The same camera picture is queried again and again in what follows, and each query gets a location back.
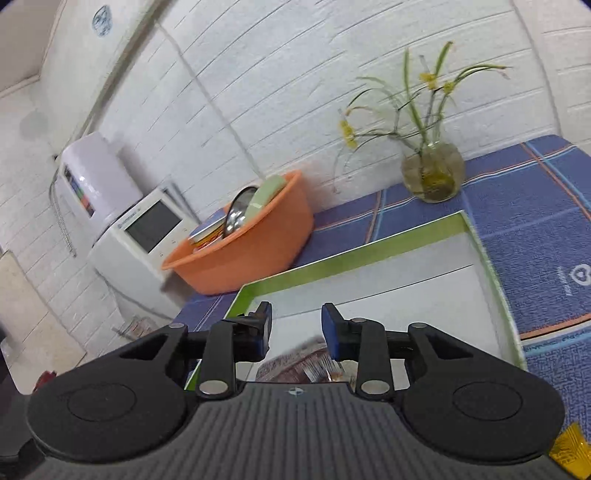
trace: green plant stem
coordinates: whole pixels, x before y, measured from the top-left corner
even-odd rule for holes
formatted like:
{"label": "green plant stem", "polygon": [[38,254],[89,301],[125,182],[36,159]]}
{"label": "green plant stem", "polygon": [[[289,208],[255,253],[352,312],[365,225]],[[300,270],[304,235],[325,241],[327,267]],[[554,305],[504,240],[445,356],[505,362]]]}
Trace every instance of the green plant stem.
{"label": "green plant stem", "polygon": [[421,132],[421,136],[423,138],[423,142],[427,141],[427,135],[424,131],[423,122],[421,120],[421,116],[418,114],[417,107],[414,104],[414,99],[410,93],[410,77],[409,77],[409,64],[410,63],[410,51],[407,48],[404,51],[404,72],[402,77],[404,78],[404,90],[407,95],[408,107],[411,112],[411,117],[413,119],[414,124],[417,126],[417,129]]}

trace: white tile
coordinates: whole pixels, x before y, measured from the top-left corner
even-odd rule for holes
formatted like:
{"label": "white tile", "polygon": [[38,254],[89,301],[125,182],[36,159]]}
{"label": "white tile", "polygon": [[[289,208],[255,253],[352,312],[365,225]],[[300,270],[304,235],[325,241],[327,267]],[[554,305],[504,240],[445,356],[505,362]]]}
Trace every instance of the white tile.
{"label": "white tile", "polygon": [[235,119],[281,87],[328,61],[338,52],[330,45],[324,24],[317,25],[269,55],[235,80],[215,99]]}
{"label": "white tile", "polygon": [[46,213],[49,208],[50,205],[47,193],[42,193],[35,197],[30,202],[21,206],[21,209],[15,216],[16,218],[13,217],[7,219],[8,222],[0,226],[0,238],[8,244],[18,232],[25,228],[31,221],[35,221],[39,215]]}
{"label": "white tile", "polygon": [[60,228],[54,224],[34,240],[22,253],[17,255],[24,271],[28,271],[49,250],[63,241]]}
{"label": "white tile", "polygon": [[201,183],[206,175],[241,153],[233,136],[225,129],[204,145],[191,143],[191,146],[192,152],[172,171],[172,177],[182,192]]}
{"label": "white tile", "polygon": [[450,118],[445,123],[445,132],[460,152],[467,152],[514,137],[520,131],[545,128],[553,123],[547,93],[536,90]]}
{"label": "white tile", "polygon": [[249,68],[317,23],[311,5],[296,0],[282,5],[217,56],[201,74],[203,84],[212,96],[217,95]]}
{"label": "white tile", "polygon": [[[499,30],[503,31],[503,35],[499,35]],[[458,72],[467,66],[531,47],[514,12],[470,22],[409,45],[410,79],[413,84],[419,82],[418,76],[424,70],[418,60],[419,56],[423,55],[432,68],[441,48],[448,41],[454,42],[454,45],[446,57],[443,73]],[[404,49],[384,55],[361,67],[361,74],[386,80],[392,85],[395,93],[402,92],[403,57]]]}
{"label": "white tile", "polygon": [[200,0],[175,0],[171,2],[164,11],[160,23],[164,28],[172,31],[199,2]]}
{"label": "white tile", "polygon": [[591,28],[547,33],[544,40],[557,70],[591,63]]}
{"label": "white tile", "polygon": [[34,287],[40,286],[62,262],[70,256],[65,242],[58,242],[49,252],[43,255],[27,272],[27,278]]}
{"label": "white tile", "polygon": [[105,319],[115,308],[115,301],[109,296],[109,289],[101,278],[96,278],[60,315],[62,325],[71,332],[86,315],[93,314]]}
{"label": "white tile", "polygon": [[349,28],[338,35],[335,42],[362,64],[413,41],[511,9],[509,2],[504,0],[484,3],[466,0],[404,2]]}
{"label": "white tile", "polygon": [[355,76],[347,59],[338,57],[269,95],[232,125],[246,145],[253,145],[354,90]]}
{"label": "white tile", "polygon": [[39,294],[49,302],[83,267],[83,261],[69,256],[41,282],[37,289]]}
{"label": "white tile", "polygon": [[96,273],[94,269],[89,265],[83,267],[76,275],[66,281],[60,291],[49,301],[49,306],[56,315],[61,316],[72,305],[72,302],[95,280]]}
{"label": "white tile", "polygon": [[326,11],[334,34],[341,33],[348,28],[354,27],[364,20],[379,15],[390,8],[402,3],[402,0],[339,0],[338,2],[317,2],[320,8]]}
{"label": "white tile", "polygon": [[169,30],[182,51],[187,50],[232,5],[240,0],[201,0],[172,31]]}
{"label": "white tile", "polygon": [[336,192],[332,182],[316,187],[310,192],[310,202],[315,210],[340,205],[350,200],[389,187],[402,180],[400,158],[387,158],[377,163],[339,177],[335,180]]}
{"label": "white tile", "polygon": [[193,208],[199,210],[221,198],[234,197],[241,186],[257,181],[258,178],[247,161],[238,156],[196,182],[186,192],[186,198],[190,199]]}
{"label": "white tile", "polygon": [[249,150],[264,170],[273,170],[341,138],[339,108],[332,102],[254,144]]}
{"label": "white tile", "polygon": [[46,209],[41,215],[31,218],[29,224],[18,231],[5,245],[18,256],[55,223],[56,217],[53,211]]}
{"label": "white tile", "polygon": [[589,65],[563,70],[558,74],[567,106],[591,102],[591,57]]}
{"label": "white tile", "polygon": [[[211,3],[211,1],[208,2],[209,8],[213,8]],[[217,0],[216,3],[222,4],[225,2]],[[195,73],[200,73],[232,43],[285,3],[287,3],[286,0],[239,1],[234,3],[221,17],[209,25],[203,34],[197,37],[196,41],[185,51],[185,57],[191,68]],[[193,12],[199,14],[199,10],[203,12],[207,8],[207,6],[201,9],[200,7],[201,5]],[[176,30],[175,38],[178,38],[177,32],[183,27],[184,23]],[[184,50],[183,42],[179,41],[179,44]]]}
{"label": "white tile", "polygon": [[117,333],[113,331],[114,327],[115,326],[109,322],[102,323],[97,331],[90,337],[88,342],[86,342],[86,350],[92,355],[99,356],[117,335]]}
{"label": "white tile", "polygon": [[579,148],[583,150],[587,155],[591,155],[591,141],[579,144]]}
{"label": "white tile", "polygon": [[536,0],[534,5],[542,32],[591,25],[591,9],[580,0]]}
{"label": "white tile", "polygon": [[591,139],[591,103],[569,108],[572,134],[571,142],[585,142]]}

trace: green plate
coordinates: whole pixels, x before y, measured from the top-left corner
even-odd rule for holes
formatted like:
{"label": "green plate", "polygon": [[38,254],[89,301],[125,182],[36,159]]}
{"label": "green plate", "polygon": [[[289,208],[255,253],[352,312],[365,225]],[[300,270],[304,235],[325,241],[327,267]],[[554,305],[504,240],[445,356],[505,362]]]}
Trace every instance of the green plate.
{"label": "green plate", "polygon": [[255,192],[244,214],[244,221],[249,222],[265,208],[272,199],[287,185],[287,180],[281,175],[271,175]]}

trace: table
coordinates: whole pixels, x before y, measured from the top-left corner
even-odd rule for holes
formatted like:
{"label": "table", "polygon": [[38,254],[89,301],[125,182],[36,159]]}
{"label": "table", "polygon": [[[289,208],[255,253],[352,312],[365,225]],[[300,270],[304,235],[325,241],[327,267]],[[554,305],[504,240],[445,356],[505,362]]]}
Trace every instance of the table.
{"label": "table", "polygon": [[[591,157],[556,135],[466,163],[452,200],[428,205],[402,184],[314,216],[294,266],[465,210],[501,279],[528,369],[562,395],[566,423],[591,439]],[[236,293],[195,295],[176,321],[206,330]]]}

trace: white brick wall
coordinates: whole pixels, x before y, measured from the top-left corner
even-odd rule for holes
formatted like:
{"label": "white brick wall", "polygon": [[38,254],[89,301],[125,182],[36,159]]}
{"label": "white brick wall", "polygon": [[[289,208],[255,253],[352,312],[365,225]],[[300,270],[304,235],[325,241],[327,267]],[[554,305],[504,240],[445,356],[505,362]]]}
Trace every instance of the white brick wall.
{"label": "white brick wall", "polygon": [[556,69],[567,111],[565,134],[591,154],[591,9],[581,0],[538,0],[535,14],[549,69]]}
{"label": "white brick wall", "polygon": [[[73,258],[61,237],[49,204],[55,166],[46,134],[21,135],[21,121],[34,114],[31,89],[0,99],[0,246],[11,250],[29,282],[68,332],[92,355],[117,341],[111,326],[123,319],[103,281],[85,262]],[[76,233],[72,214],[65,218]]]}
{"label": "white brick wall", "polygon": [[[509,0],[177,0],[159,19],[193,73],[265,173],[304,171],[316,210],[400,181],[400,148],[383,141],[351,158],[337,122],[356,76],[401,88],[402,54],[436,58],[449,73],[477,61],[512,66],[511,80],[467,80],[447,133],[467,158],[555,132],[551,97]],[[413,65],[413,78],[421,67]],[[207,105],[174,46],[155,30],[104,110],[100,132],[142,188],[166,176],[207,215],[256,181],[241,146]]]}

